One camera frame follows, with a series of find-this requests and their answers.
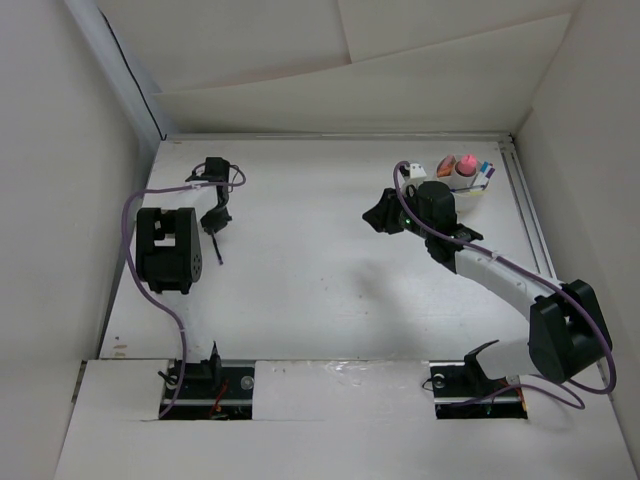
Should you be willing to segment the purple capped white pen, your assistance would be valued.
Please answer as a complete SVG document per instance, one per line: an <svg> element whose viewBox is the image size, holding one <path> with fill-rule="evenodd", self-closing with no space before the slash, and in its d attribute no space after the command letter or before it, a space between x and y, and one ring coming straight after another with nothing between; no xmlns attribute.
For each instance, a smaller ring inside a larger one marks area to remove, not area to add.
<svg viewBox="0 0 640 480"><path fill-rule="evenodd" d="M494 166L493 166L493 167L491 168L491 170L487 173L486 178L484 179L484 182L483 182L483 184L482 184L482 185L487 185L487 186L488 186L488 184L489 184L489 182L490 182L490 179L491 179L491 177L492 177L492 175L493 175L493 173L494 173L494 172L495 172L495 168L494 168Z"/></svg>

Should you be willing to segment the dark slim pen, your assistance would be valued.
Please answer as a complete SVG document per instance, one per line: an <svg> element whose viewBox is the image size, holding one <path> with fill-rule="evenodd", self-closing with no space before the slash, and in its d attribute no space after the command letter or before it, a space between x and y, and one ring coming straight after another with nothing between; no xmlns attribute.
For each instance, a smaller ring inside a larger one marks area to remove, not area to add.
<svg viewBox="0 0 640 480"><path fill-rule="evenodd" d="M211 237L211 240L212 240L212 245L213 245L213 248L214 248L214 251L215 251L215 255L216 255L216 259L217 259L218 264L219 265L224 265L224 260L223 260L223 257L222 257L222 254L221 254L221 251L220 251L220 248L219 248L216 236L215 236L215 232L214 233L210 233L209 236Z"/></svg>

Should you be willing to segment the light blue capped pen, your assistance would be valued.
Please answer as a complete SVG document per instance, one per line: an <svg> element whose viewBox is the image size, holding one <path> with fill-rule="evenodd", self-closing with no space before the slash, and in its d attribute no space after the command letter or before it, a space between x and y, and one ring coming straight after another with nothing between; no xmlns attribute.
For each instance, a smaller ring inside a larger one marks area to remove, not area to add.
<svg viewBox="0 0 640 480"><path fill-rule="evenodd" d="M489 162L484 162L482 164L482 166L480 167L480 170L478 171L474 182L473 182L473 186L477 187L483 184L484 179L486 178L487 173L491 170L491 168L493 167L493 165Z"/></svg>

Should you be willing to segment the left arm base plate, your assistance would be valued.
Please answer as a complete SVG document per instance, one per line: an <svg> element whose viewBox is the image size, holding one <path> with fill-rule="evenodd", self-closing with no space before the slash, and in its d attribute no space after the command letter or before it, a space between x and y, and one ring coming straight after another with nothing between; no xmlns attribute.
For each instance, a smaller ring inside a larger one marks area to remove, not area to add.
<svg viewBox="0 0 640 480"><path fill-rule="evenodd" d="M218 386L186 380L174 406L161 420L244 421L253 414L255 365L223 365Z"/></svg>

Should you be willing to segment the white round divided container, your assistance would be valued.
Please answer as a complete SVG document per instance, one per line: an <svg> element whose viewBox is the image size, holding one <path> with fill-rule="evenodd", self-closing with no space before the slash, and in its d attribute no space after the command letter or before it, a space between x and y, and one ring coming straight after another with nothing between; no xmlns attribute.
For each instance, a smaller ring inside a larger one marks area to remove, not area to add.
<svg viewBox="0 0 640 480"><path fill-rule="evenodd" d="M474 155L448 155L431 170L418 163L401 167L401 190L407 193L410 186L417 188L424 181L434 181L453 195L456 212L465 213L479 204L494 173L492 163L482 162Z"/></svg>

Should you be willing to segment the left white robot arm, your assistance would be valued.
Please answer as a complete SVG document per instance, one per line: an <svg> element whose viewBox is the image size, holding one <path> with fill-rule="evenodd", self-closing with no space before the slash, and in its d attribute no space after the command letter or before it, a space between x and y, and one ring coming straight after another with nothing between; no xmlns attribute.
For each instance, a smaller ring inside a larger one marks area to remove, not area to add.
<svg viewBox="0 0 640 480"><path fill-rule="evenodd" d="M208 157L192 169L184 185L147 189L147 195L159 195L213 187L216 203L201 216L193 207L139 209L135 220L135 278L154 294L188 294L202 275L202 233L211 239L217 261L223 262L216 235L232 221L230 194L245 182L246 176L238 166L222 157Z"/></svg>

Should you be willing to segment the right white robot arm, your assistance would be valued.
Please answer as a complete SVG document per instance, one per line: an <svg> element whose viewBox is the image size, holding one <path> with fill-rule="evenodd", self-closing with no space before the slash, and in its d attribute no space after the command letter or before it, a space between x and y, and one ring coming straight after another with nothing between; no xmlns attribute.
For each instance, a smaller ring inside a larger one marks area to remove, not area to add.
<svg viewBox="0 0 640 480"><path fill-rule="evenodd" d="M499 379L520 375L569 383L600 360L607 363L609 382L599 393L615 388L612 341L594 289L582 280L540 276L483 246L482 235L459 222L444 184L386 188L362 218L378 233L420 237L434 261L483 286L526 320L527 339L492 340L465 356L462 381L468 390L483 394Z"/></svg>

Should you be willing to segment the pink capped glue bottle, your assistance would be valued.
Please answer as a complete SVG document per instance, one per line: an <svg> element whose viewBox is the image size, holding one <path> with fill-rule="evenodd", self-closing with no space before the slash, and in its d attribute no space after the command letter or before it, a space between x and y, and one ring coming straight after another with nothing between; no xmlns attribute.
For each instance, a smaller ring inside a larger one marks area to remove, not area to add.
<svg viewBox="0 0 640 480"><path fill-rule="evenodd" d="M455 164L455 171L459 176L472 177L477 172L477 159L473 155L460 156Z"/></svg>

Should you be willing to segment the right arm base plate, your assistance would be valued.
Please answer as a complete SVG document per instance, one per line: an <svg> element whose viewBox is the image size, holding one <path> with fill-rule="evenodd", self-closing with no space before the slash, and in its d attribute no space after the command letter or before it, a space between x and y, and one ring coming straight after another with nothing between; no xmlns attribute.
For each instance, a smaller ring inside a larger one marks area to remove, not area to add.
<svg viewBox="0 0 640 480"><path fill-rule="evenodd" d="M438 420L528 418L518 390L489 399L489 394L505 388L507 382L489 380L464 361L430 362L429 377L423 386L431 388Z"/></svg>

